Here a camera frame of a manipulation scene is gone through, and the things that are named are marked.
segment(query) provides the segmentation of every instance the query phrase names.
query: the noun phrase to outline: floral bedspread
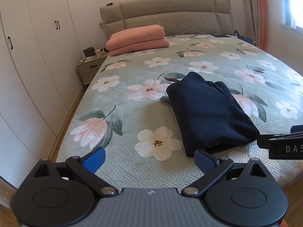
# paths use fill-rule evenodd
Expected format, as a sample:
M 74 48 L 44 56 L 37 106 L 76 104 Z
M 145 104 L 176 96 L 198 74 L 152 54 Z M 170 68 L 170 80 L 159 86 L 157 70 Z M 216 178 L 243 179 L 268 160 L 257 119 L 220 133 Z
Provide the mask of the floral bedspread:
M 303 124 L 303 77 L 239 39 L 206 35 L 167 37 L 163 49 L 108 57 L 100 68 L 61 145 L 57 161 L 102 146 L 106 161 L 96 175 L 123 187 L 176 187 L 203 173 L 185 155 L 166 88 L 190 71 L 223 81 L 261 134 L 289 133 Z M 258 157 L 281 186 L 303 171 L 300 160 L 270 160 L 255 142 L 215 156 L 235 162 Z

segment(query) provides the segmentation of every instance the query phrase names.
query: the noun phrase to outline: cabinet handle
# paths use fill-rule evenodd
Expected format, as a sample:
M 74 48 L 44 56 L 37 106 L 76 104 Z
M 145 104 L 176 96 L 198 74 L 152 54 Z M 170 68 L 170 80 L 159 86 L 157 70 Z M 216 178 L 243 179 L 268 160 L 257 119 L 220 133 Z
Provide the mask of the cabinet handle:
M 8 39 L 9 39 L 9 41 L 11 42 L 11 46 L 12 46 L 12 47 L 11 47 L 11 50 L 12 50 L 14 47 L 13 47 L 13 44 L 12 44 L 11 37 L 9 36 Z

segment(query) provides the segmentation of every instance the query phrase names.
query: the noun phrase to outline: clothes hanger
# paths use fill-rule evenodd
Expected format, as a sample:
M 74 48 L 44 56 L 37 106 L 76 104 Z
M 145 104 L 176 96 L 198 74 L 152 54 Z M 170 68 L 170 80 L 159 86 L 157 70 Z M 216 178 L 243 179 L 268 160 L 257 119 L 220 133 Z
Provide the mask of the clothes hanger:
M 190 28 L 190 30 L 180 32 L 179 34 L 176 35 L 176 37 L 179 36 L 179 35 L 182 34 L 182 33 L 189 32 L 189 31 L 190 31 L 190 32 L 198 32 L 199 34 L 207 35 L 207 34 L 205 34 L 204 32 L 193 30 L 193 29 L 192 29 L 192 26 L 189 26 L 188 28 Z

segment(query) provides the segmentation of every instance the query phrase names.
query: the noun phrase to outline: pink pillow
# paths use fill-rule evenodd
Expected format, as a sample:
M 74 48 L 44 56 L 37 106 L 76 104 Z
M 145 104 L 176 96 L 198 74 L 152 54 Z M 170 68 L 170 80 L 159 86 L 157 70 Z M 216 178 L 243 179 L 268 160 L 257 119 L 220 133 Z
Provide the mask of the pink pillow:
M 166 37 L 161 39 L 149 40 L 145 42 L 135 43 L 127 45 L 109 52 L 110 56 L 116 56 L 120 54 L 125 54 L 128 52 L 139 51 L 139 50 L 149 50 L 155 48 L 166 48 L 169 46 L 169 41 Z
M 107 50 L 112 51 L 126 45 L 160 39 L 164 36 L 164 28 L 160 25 L 126 29 L 112 34 L 111 38 L 106 43 L 106 48 Z

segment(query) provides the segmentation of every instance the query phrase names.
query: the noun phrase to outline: wardrobe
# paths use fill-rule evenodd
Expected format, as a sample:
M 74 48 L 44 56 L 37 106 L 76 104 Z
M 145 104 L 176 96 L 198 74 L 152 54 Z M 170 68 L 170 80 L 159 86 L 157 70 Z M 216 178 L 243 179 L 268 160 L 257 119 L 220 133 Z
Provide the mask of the wardrobe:
M 67 0 L 0 0 L 0 176 L 18 188 L 48 157 L 82 82 Z

